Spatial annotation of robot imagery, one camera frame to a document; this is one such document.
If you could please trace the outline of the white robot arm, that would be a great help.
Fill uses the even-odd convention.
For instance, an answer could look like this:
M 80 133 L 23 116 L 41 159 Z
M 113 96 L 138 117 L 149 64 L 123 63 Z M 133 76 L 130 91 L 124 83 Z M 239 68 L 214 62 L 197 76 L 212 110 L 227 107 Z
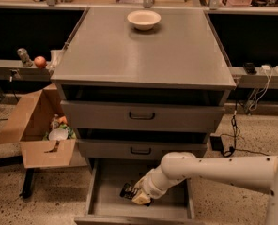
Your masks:
M 157 168 L 135 184 L 132 201 L 150 203 L 193 177 L 268 193 L 265 225 L 278 225 L 278 156 L 198 158 L 187 152 L 168 153 Z

